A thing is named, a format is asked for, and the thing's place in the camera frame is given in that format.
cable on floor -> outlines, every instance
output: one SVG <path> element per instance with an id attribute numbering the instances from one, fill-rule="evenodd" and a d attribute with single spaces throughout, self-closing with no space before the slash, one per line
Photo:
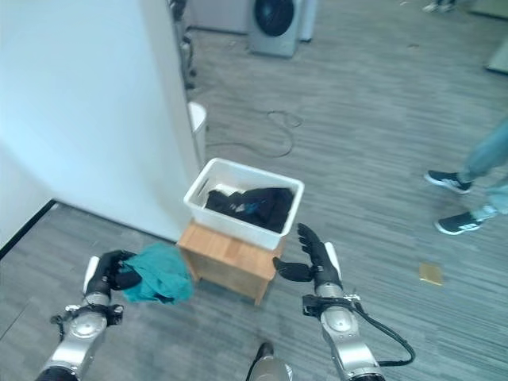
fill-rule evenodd
<path id="1" fill-rule="evenodd" d="M 247 110 L 252 111 L 253 113 L 256 114 L 263 114 L 286 137 L 287 141 L 289 142 L 289 148 L 277 154 L 266 153 L 258 149 L 254 144 L 245 143 L 243 141 L 225 141 L 221 143 L 212 143 L 207 144 L 206 147 L 237 146 L 248 149 L 249 151 L 254 152 L 259 156 L 267 157 L 270 159 L 277 159 L 280 157 L 288 156 L 293 151 L 295 146 L 295 138 L 291 130 L 300 127 L 303 124 L 303 119 L 300 116 L 290 113 L 286 110 L 259 110 L 257 108 L 252 107 L 252 103 L 250 101 L 239 96 L 236 91 L 234 91 L 226 84 L 225 80 L 221 76 L 221 73 L 219 73 L 217 69 L 217 65 L 213 65 L 211 60 L 209 60 L 209 57 L 206 56 L 206 50 L 203 48 L 201 37 L 198 36 L 198 33 L 194 33 L 193 38 L 198 42 L 201 48 L 199 49 L 199 51 L 202 53 L 202 58 L 206 61 L 206 64 L 209 67 L 211 67 L 211 69 L 215 72 L 216 75 L 215 79 L 221 85 L 221 89 L 225 90 L 225 92 L 229 94 L 231 99 L 235 101 L 241 101 L 245 105 L 248 105 L 248 107 L 246 108 Z M 274 119 L 274 116 L 276 115 L 281 115 L 283 117 L 282 122 L 279 123 Z"/>

wooden stool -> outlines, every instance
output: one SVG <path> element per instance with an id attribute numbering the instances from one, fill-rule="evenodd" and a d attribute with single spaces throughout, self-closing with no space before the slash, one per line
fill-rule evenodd
<path id="1" fill-rule="evenodd" d="M 203 278 L 220 284 L 255 299 L 258 306 L 275 276 L 271 260 L 281 256 L 284 240 L 270 251 L 191 222 L 177 245 L 196 282 Z"/>

teal cloth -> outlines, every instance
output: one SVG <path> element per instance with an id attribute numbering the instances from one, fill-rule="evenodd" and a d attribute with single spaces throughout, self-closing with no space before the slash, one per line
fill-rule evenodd
<path id="1" fill-rule="evenodd" d="M 194 292 L 187 266 L 178 249 L 173 246 L 153 244 L 123 264 L 142 278 L 135 287 L 124 290 L 130 302 L 158 300 L 177 303 L 187 300 Z"/>

robotic arm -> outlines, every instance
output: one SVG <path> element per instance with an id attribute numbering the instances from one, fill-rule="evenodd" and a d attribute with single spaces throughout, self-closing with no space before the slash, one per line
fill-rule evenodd
<path id="1" fill-rule="evenodd" d="M 121 261 L 134 256 L 117 250 L 92 257 L 83 285 L 83 301 L 78 306 L 67 306 L 64 317 L 54 317 L 60 326 L 61 342 L 36 381 L 80 381 L 104 341 L 106 328 L 121 323 L 124 307 L 110 305 L 111 290 L 135 286 L 141 277 L 135 271 L 119 273 Z M 67 334 L 63 321 L 71 320 Z"/>
<path id="2" fill-rule="evenodd" d="M 274 258 L 278 273 L 295 282 L 314 281 L 316 295 L 303 297 L 303 313 L 320 320 L 325 341 L 332 350 L 332 359 L 343 381 L 384 381 L 382 366 L 406 365 L 413 361 L 414 350 L 397 333 L 369 317 L 356 294 L 345 294 L 337 255 L 330 243 L 323 244 L 316 233 L 298 224 L 302 250 L 309 254 L 312 267 L 284 263 Z M 360 336 L 353 312 L 381 329 L 408 350 L 411 357 L 404 361 L 377 362 Z"/>

dark clothes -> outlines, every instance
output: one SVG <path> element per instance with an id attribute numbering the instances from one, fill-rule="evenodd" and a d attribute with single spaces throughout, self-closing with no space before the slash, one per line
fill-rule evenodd
<path id="1" fill-rule="evenodd" d="M 206 208 L 280 233 L 293 203 L 287 188 L 263 188 L 235 192 L 230 196 L 212 190 Z"/>

